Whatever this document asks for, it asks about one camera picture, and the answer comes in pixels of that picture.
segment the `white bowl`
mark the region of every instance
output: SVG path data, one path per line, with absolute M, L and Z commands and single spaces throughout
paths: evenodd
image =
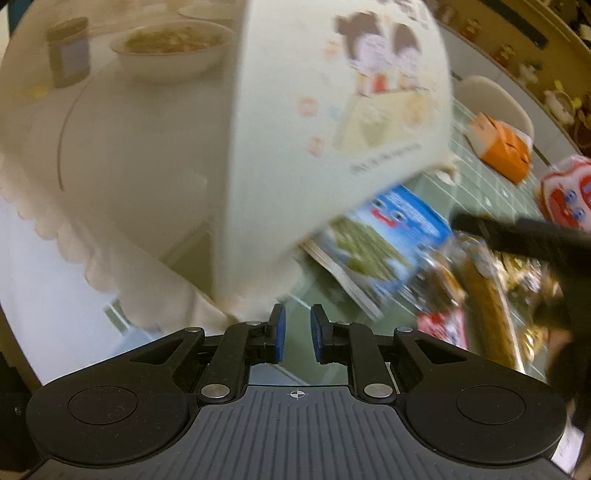
M 125 43 L 137 31 L 153 32 L 163 28 L 192 27 L 204 35 L 221 35 L 223 43 L 201 50 L 180 53 L 134 53 Z M 147 27 L 139 27 L 120 35 L 111 42 L 122 67 L 134 78 L 147 83 L 170 84 L 194 79 L 217 65 L 234 40 L 234 32 L 222 25 L 202 20 L 173 20 Z

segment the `snack package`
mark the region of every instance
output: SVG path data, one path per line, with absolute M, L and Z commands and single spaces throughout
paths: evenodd
M 451 234 L 443 217 L 397 186 L 336 219 L 302 247 L 377 320 L 417 272 L 424 252 Z
M 517 333 L 490 250 L 483 241 L 461 236 L 453 261 L 467 292 L 469 321 L 476 327 L 482 356 L 525 373 Z
M 468 350 L 462 307 L 446 312 L 421 312 L 417 316 L 417 328 L 420 332 Z
M 464 324 L 466 292 L 442 252 L 433 251 L 425 257 L 404 296 L 422 310 L 417 316 L 420 332 L 468 350 Z
M 534 312 L 542 300 L 543 278 L 551 275 L 548 266 L 535 258 L 502 254 L 502 260 L 509 278 L 509 302 L 523 322 L 517 328 L 521 358 L 529 367 L 548 339 L 548 329 L 535 325 Z

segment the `orange tissue box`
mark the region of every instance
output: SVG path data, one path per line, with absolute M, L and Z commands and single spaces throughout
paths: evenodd
M 531 139 L 480 113 L 464 132 L 478 158 L 515 184 L 530 173 Z

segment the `figurine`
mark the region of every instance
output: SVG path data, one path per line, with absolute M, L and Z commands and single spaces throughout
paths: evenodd
M 520 63 L 517 83 L 523 88 L 526 88 L 528 83 L 538 83 L 540 80 L 536 73 L 541 70 L 542 64 L 539 61 L 526 61 L 525 63 Z

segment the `ribbed gray surface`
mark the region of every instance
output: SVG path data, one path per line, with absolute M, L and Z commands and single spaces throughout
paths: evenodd
M 143 462 L 83 469 L 50 460 L 33 480 L 558 480 L 549 461 L 510 469 L 455 463 L 425 448 L 396 412 L 345 387 L 248 387 L 201 410 L 187 434 Z

